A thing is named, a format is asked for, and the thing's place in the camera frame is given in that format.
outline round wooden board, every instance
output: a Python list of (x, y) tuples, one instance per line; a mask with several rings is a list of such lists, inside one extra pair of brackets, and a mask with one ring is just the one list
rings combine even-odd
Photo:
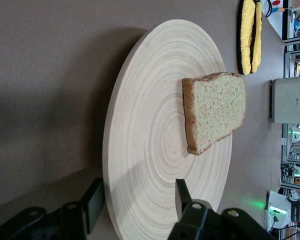
[(209, 35), (186, 20), (146, 33), (115, 83), (103, 137), (103, 178), (113, 226), (122, 240), (167, 239), (178, 221), (175, 181), (217, 209), (232, 135), (200, 156), (187, 152), (183, 78), (225, 72)]

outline bread crust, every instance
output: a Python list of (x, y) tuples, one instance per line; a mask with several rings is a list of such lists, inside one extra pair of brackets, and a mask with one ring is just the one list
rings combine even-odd
[[(188, 148), (187, 151), (190, 154), (193, 154), (195, 156), (198, 156), (208, 150), (213, 143), (209, 143), (209, 146), (206, 147), (205, 149), (198, 150), (197, 143), (195, 141), (195, 134), (196, 134), (196, 115), (193, 112), (193, 105), (195, 101), (195, 96), (193, 92), (193, 87), (194, 87), (194, 80), (196, 81), (202, 81), (202, 82), (211, 82), (214, 81), (216, 78), (219, 78), (221, 76), (234, 76), (234, 77), (241, 77), (240, 74), (238, 73), (231, 73), (231, 72), (217, 72), (213, 73), (211, 75), (205, 76), (203, 78), (184, 78), (182, 80), (182, 91), (183, 91), (183, 109), (184, 109), (184, 115), (185, 115), (185, 133), (186, 133), (186, 141), (188, 143)], [(222, 139), (227, 138), (230, 136), (235, 129), (232, 130), (227, 135), (224, 135), (220, 137), (218, 141), (221, 141)]]

